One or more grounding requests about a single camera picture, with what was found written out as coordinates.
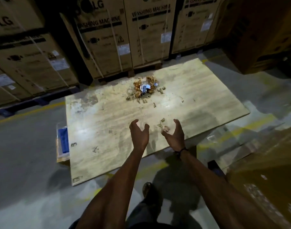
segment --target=hand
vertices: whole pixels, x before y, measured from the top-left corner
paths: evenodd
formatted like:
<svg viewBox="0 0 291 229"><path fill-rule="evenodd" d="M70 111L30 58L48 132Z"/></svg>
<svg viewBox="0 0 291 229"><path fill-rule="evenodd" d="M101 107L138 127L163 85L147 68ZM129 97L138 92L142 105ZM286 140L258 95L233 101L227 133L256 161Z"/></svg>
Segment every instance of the hand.
<svg viewBox="0 0 291 229"><path fill-rule="evenodd" d="M150 126L148 124L145 124L144 130L141 131L141 129L137 125L138 121L139 120L136 119L130 124L130 134L132 135L134 149L141 149L142 151L144 151L149 140Z"/></svg>
<svg viewBox="0 0 291 229"><path fill-rule="evenodd" d="M174 122L176 124L176 128L173 135L168 134L165 131L162 131L161 134L166 138L166 141L168 142L169 146L174 150L179 152L183 148L185 148L184 144L184 132L181 127L181 123L179 120L174 119Z"/></svg>

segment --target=person's right arm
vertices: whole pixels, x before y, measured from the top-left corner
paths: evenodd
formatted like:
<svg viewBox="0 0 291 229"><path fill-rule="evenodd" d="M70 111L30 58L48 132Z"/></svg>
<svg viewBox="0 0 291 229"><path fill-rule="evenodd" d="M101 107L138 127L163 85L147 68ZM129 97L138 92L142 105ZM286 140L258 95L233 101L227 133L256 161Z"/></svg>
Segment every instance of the person's right arm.
<svg viewBox="0 0 291 229"><path fill-rule="evenodd" d="M180 151L185 147L184 132L180 122L175 119L174 122L176 123L174 134L166 132L162 134L174 151ZM226 180L218 177L187 150L181 152L180 159L187 166L190 176L220 228L280 228Z"/></svg>

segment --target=bracelet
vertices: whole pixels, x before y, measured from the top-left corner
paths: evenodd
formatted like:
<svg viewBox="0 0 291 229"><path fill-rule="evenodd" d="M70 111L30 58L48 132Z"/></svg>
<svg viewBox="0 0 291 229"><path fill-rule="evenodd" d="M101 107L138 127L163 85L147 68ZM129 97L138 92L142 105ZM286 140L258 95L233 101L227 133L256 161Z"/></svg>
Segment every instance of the bracelet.
<svg viewBox="0 0 291 229"><path fill-rule="evenodd" d="M174 153L176 154L176 156L177 156L177 158L178 158L179 160L181 160L181 152L184 151L184 150L189 151L186 147L183 148L183 149L180 150L180 151L174 151Z"/></svg>

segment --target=wooden tabletop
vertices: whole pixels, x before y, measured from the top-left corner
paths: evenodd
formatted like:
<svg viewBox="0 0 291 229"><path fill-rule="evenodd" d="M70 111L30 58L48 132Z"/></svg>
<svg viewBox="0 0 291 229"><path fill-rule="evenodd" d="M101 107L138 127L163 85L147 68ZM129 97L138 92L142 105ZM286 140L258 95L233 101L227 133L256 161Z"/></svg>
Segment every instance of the wooden tabletop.
<svg viewBox="0 0 291 229"><path fill-rule="evenodd" d="M185 138L191 138L244 115L249 111L199 59L177 64L146 75L154 75L161 94L155 92L147 103L126 100L136 78L116 85L89 89L66 97L72 185L120 167L133 149L129 124L139 119L150 125L147 156L168 147L158 126L175 130L173 119L181 122Z"/></svg>

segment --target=person's left arm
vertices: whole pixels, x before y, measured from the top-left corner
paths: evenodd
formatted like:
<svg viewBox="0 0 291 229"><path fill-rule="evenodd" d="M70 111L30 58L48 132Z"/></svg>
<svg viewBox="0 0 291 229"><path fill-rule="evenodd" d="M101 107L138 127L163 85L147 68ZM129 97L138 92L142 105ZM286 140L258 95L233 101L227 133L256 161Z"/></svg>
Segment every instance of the person's left arm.
<svg viewBox="0 0 291 229"><path fill-rule="evenodd" d="M134 120L130 124L134 149L116 174L91 200L76 229L124 228L138 166L149 140L149 125L145 124L141 131L137 122Z"/></svg>

